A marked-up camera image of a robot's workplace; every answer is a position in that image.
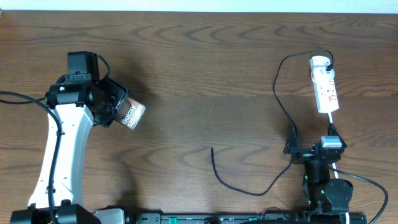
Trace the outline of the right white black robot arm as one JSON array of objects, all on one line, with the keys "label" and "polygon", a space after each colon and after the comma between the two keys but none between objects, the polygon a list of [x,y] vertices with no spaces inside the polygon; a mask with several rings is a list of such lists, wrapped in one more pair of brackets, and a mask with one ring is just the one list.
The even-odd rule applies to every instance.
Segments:
[{"label": "right white black robot arm", "polygon": [[309,200],[309,209],[303,219],[309,223],[350,223],[349,203],[353,185],[330,171],[341,159],[347,148],[333,124],[328,125],[328,134],[322,136],[312,147],[301,148],[296,127],[291,125],[284,154],[291,156],[290,163],[303,165],[303,192]]}]

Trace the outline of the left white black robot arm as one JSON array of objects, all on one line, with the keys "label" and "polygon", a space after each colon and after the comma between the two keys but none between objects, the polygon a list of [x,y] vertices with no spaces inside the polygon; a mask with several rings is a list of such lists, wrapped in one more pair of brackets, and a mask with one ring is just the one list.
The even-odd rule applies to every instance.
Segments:
[{"label": "left white black robot arm", "polygon": [[123,222],[124,210],[91,213],[83,206],[85,151],[94,126],[107,128],[116,118],[128,90],[100,77],[102,56],[87,51],[68,53],[68,73],[45,94],[45,101],[29,98],[49,117],[44,161],[34,193],[25,210],[14,211],[11,223]]}]

